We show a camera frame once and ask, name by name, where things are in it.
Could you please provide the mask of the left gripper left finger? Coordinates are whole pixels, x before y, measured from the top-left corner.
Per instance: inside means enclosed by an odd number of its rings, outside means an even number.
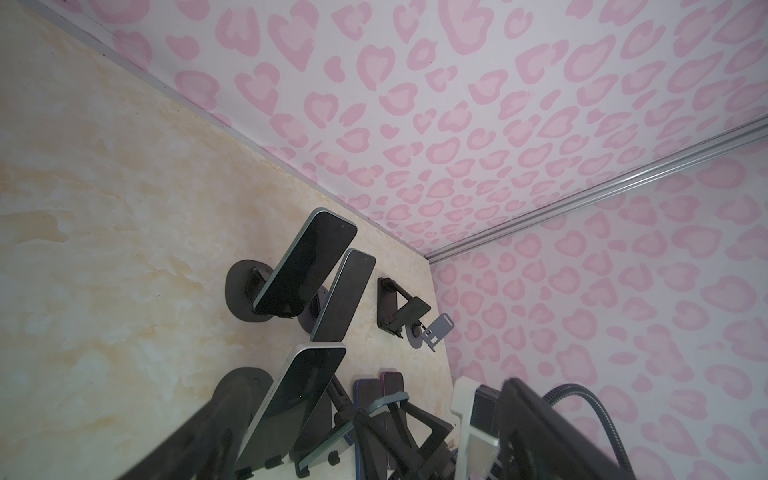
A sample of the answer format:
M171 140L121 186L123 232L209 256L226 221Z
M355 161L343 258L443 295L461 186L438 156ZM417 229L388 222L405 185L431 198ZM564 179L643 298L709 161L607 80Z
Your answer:
M122 477L235 479L239 448L272 384L260 368L230 371L200 410Z

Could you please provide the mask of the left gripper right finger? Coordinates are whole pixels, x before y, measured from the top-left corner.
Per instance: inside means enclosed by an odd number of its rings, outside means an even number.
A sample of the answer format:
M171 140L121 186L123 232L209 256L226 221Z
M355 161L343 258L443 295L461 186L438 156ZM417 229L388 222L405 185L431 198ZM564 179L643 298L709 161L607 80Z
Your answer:
M611 445L609 457L554 409L578 396L593 409ZM503 384L497 402L499 479L633 479L627 451L607 409L589 389L574 383L537 395L523 380Z

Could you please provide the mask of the grey round phone stand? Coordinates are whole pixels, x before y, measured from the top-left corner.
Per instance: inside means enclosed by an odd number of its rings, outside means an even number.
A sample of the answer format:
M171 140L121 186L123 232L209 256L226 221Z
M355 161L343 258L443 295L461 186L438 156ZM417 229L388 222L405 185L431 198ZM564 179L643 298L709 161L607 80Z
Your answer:
M429 326L417 321L405 328L406 338L413 349L428 347L432 352L455 328L455 322L446 313L440 314Z

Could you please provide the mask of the black folding phone stand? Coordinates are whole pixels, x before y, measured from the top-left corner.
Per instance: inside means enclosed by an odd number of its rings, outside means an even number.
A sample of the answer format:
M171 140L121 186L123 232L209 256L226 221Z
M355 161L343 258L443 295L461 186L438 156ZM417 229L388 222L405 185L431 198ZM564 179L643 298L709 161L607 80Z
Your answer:
M421 324L421 318L431 310L423 299L412 296L389 277L377 279L377 327L393 336L403 338L404 330Z

